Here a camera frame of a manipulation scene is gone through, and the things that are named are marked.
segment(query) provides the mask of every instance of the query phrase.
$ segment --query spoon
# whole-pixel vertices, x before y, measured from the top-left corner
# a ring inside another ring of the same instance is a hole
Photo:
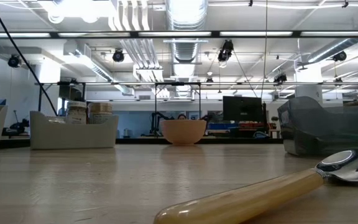
[[[329,179],[358,182],[358,149],[322,160],[314,169],[173,205],[154,224],[238,224],[307,194]]]

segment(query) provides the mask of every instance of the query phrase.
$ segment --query ceiling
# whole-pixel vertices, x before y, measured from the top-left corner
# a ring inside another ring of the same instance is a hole
[[[66,18],[60,24],[52,24],[48,21],[47,12],[43,9],[23,9],[24,5],[19,1],[0,1],[0,16],[10,31],[90,31],[110,30],[107,18],[100,18],[97,22],[88,24],[80,18]],[[30,8],[39,8],[37,1],[25,1]],[[333,7],[322,9],[275,9],[261,7],[266,4],[264,0],[254,0],[254,6],[238,6],[236,4],[247,4],[248,1],[209,1],[208,15],[206,19],[206,30],[358,30],[358,7]],[[344,4],[344,0],[269,0],[269,6],[331,6]],[[351,4],[358,4],[358,0],[352,0]],[[164,2],[161,0],[149,0],[149,24],[153,30],[165,30],[166,15]],[[61,46],[62,40],[18,40],[21,47],[40,47],[48,52],[53,52]],[[288,81],[293,80],[295,72],[293,61],[285,60],[294,57],[296,54],[313,53],[336,39],[300,39],[298,48],[297,39],[234,39],[235,55],[228,61],[226,68],[219,68],[216,53],[222,46],[224,39],[207,39],[208,43],[202,44],[198,54],[194,80],[204,82],[207,72],[212,72],[215,82],[236,82],[244,80],[244,75],[253,82],[262,81],[263,74],[266,74],[270,81],[277,75],[272,70],[287,62],[285,66]],[[79,46],[87,44],[93,50],[93,59],[105,66],[114,78],[124,82],[134,82],[132,76],[133,63],[129,57],[122,63],[113,62],[110,54],[116,48],[122,48],[118,40],[108,39],[78,39]],[[0,46],[11,47],[6,40],[0,40]],[[154,39],[154,46],[157,51],[158,60],[164,71],[163,76],[169,79],[172,75],[172,61],[170,58],[170,46],[164,44],[162,39]],[[358,44],[346,49],[348,59],[345,62],[337,63],[334,69],[332,61],[323,63],[322,71],[325,80],[332,79],[337,75],[346,74],[358,70]],[[96,75],[83,65],[72,64],[62,70],[62,76],[83,78],[84,80],[95,79]],[[358,82],[358,74],[345,79],[344,81]]]

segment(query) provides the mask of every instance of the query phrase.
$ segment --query spoon handle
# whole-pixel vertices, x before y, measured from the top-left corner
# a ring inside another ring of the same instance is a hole
[[[238,224],[307,194],[323,182],[313,169],[284,175],[165,208],[154,224]]]

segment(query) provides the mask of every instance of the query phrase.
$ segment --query silver spoon head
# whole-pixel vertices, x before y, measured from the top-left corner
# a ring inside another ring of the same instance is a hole
[[[321,161],[316,168],[328,176],[358,182],[358,149],[335,153]]]

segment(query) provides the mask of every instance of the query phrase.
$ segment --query person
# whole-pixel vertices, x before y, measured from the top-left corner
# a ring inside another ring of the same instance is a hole
[[[178,119],[187,119],[187,117],[184,114],[179,114]]]

